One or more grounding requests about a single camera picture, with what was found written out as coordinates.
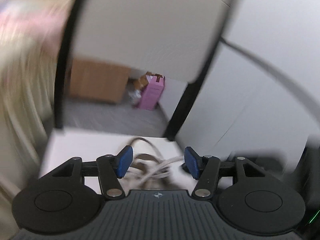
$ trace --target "cable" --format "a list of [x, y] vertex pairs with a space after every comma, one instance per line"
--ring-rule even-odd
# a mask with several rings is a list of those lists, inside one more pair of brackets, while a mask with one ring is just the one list
[[[153, 155], [147, 153], [142, 153], [135, 156], [132, 161], [132, 164], [128, 169], [128, 172], [134, 174], [136, 177], [135, 185], [133, 186], [133, 188], [143, 187], [143, 185], [150, 179], [164, 179], [169, 177], [171, 173], [167, 168], [170, 166], [170, 164], [184, 160], [183, 156], [178, 156], [170, 158], [168, 160], [164, 160], [163, 155], [161, 154], [159, 149], [153, 143], [151, 143], [149, 140], [143, 137], [133, 138], [129, 141], [128, 145], [132, 146], [133, 143], [138, 140], [144, 141], [151, 145], [151, 147], [154, 149], [158, 157], [161, 158], [161, 160], [158, 160]], [[137, 159], [156, 162], [156, 166], [148, 170], [146, 168], [146, 165], [142, 163], [136, 163]]]
[[320, 127], [320, 106], [317, 101], [302, 87], [288, 78], [284, 73], [277, 70], [276, 67], [274, 67], [270, 63], [267, 63], [265, 60], [259, 58], [258, 56], [248, 52], [246, 49], [241, 48], [239, 45], [226, 41], [224, 38], [220, 38], [220, 41], [229, 48], [233, 49], [234, 51], [245, 56], [247, 59], [260, 66], [262, 70], [270, 74], [279, 83], [281, 83], [309, 111], [309, 113], [316, 119]]

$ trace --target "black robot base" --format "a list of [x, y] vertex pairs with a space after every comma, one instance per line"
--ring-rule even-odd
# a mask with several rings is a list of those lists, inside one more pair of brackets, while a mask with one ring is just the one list
[[[319, 150], [306, 148], [300, 171], [312, 154], [319, 156]], [[184, 157], [183, 169], [198, 180], [191, 196], [186, 190], [132, 190], [125, 196], [118, 178], [132, 162], [131, 146], [95, 162], [83, 163], [74, 157], [15, 197], [12, 212], [21, 230], [13, 240], [300, 240], [315, 236], [310, 223], [310, 218], [316, 220], [314, 210], [306, 210], [301, 194], [247, 158], [221, 162], [213, 156], [200, 157], [191, 147], [185, 149]], [[99, 178], [102, 195], [84, 185], [87, 176]], [[234, 183], [218, 194], [221, 177], [233, 177]]]

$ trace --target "metal screw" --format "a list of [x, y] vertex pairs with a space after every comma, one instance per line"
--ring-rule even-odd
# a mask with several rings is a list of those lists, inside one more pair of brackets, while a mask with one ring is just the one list
[[210, 191], [205, 188], [200, 188], [195, 191], [195, 195], [198, 197], [207, 197], [210, 195]]
[[118, 188], [111, 188], [109, 190], [107, 190], [107, 195], [109, 197], [119, 197], [122, 194], [122, 190], [118, 189]]

